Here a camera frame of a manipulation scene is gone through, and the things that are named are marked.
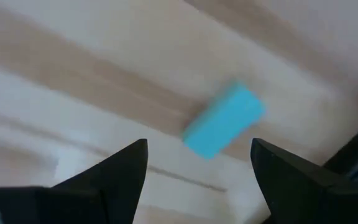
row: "light blue rectangular object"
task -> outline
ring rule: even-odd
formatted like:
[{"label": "light blue rectangular object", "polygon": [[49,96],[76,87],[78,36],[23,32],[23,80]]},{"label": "light blue rectangular object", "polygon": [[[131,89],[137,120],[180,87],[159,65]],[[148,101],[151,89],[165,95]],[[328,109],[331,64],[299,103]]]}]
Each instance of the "light blue rectangular object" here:
[{"label": "light blue rectangular object", "polygon": [[244,85],[234,82],[187,127],[183,141],[200,156],[212,159],[263,113],[262,102]]}]

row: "wooden floor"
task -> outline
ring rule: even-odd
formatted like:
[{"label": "wooden floor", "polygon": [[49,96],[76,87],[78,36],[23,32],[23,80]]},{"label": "wooden floor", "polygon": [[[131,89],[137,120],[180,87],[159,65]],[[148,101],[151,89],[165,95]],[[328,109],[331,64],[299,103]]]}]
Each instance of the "wooden floor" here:
[{"label": "wooden floor", "polygon": [[[136,223],[260,223],[252,138],[320,164],[358,132],[358,95],[192,5],[0,0],[0,185],[53,185],[147,138]],[[205,161],[180,134],[232,78],[267,114]]]}]

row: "blue block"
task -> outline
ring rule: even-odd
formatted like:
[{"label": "blue block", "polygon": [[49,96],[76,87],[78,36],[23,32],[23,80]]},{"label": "blue block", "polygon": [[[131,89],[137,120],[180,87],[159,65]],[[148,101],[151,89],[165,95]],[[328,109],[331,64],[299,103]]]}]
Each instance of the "blue block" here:
[{"label": "blue block", "polygon": [[262,102],[244,85],[234,82],[187,127],[183,141],[198,155],[212,159],[263,113]]}]

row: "blue sponge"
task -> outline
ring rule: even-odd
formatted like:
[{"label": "blue sponge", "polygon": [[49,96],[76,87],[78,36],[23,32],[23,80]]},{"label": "blue sponge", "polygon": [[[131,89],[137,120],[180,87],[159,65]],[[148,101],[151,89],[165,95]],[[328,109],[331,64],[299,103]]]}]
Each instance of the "blue sponge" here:
[{"label": "blue sponge", "polygon": [[244,85],[234,82],[187,127],[183,141],[198,155],[212,159],[263,113],[262,102]]}]

